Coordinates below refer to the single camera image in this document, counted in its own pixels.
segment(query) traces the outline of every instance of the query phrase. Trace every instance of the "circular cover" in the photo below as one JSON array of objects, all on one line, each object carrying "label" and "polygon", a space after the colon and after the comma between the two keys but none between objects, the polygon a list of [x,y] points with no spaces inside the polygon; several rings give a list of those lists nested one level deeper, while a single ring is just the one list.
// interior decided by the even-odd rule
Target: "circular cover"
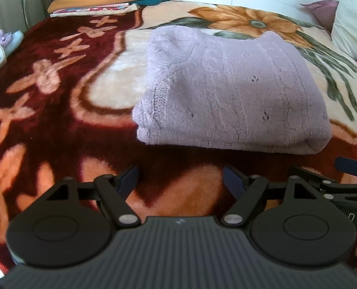
[{"label": "circular cover", "polygon": [[27,209],[16,217],[7,231],[7,246],[16,263],[61,268],[94,257],[110,238],[110,223],[100,213],[52,201],[51,207]]},{"label": "circular cover", "polygon": [[251,237],[271,258],[298,266],[326,266],[345,261],[356,230],[334,205],[293,200],[258,215]]}]

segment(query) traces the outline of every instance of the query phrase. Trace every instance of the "lavender knit sweater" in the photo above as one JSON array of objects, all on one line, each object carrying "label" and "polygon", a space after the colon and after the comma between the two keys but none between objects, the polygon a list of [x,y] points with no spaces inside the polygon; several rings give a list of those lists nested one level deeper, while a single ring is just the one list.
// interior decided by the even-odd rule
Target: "lavender knit sweater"
[{"label": "lavender knit sweater", "polygon": [[234,40],[161,27],[147,55],[148,89],[133,110],[144,143],[315,154],[331,138],[304,59],[273,32]]}]

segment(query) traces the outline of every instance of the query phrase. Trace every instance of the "metal pin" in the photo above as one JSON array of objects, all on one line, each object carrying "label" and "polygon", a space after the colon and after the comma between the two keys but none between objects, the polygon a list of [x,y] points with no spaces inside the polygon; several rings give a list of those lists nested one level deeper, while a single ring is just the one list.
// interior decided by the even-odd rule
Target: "metal pin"
[{"label": "metal pin", "polygon": [[118,221],[124,225],[134,224],[138,221],[138,217],[133,214],[123,214],[118,218]]},{"label": "metal pin", "polygon": [[329,194],[329,193],[325,193],[325,194],[323,195],[323,197],[325,197],[325,198],[328,199],[328,200],[331,200],[331,199],[334,198],[334,196],[331,195],[331,194]]},{"label": "metal pin", "polygon": [[227,224],[239,224],[243,221],[243,218],[237,214],[228,214],[224,217],[224,222]]}]

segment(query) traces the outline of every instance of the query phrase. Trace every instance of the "red floral blanket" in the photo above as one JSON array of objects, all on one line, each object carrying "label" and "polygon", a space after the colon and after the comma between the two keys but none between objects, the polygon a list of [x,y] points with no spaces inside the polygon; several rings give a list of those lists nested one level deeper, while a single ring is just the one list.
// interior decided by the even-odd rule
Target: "red floral blanket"
[{"label": "red floral blanket", "polygon": [[[161,25],[225,38],[267,30],[282,35],[303,54],[322,90],[334,131],[328,146],[296,156],[139,142],[131,111],[145,90],[148,35]],[[222,184],[223,165],[284,181],[297,164],[357,183],[335,170],[338,156],[357,159],[357,65],[320,28],[274,13],[189,2],[49,18],[25,34],[0,69],[0,267],[13,266],[5,244],[9,221],[64,176],[92,181],[137,164],[140,183],[127,202],[142,219],[220,216],[234,203]]]}]

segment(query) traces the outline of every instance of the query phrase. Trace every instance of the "ribbed black plate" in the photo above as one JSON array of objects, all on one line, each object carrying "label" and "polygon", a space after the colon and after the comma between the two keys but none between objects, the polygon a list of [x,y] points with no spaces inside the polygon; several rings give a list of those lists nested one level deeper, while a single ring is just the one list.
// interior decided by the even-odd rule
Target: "ribbed black plate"
[{"label": "ribbed black plate", "polygon": [[149,217],[92,260],[61,270],[17,266],[4,289],[357,289],[344,264],[315,271],[268,260],[213,217]]}]

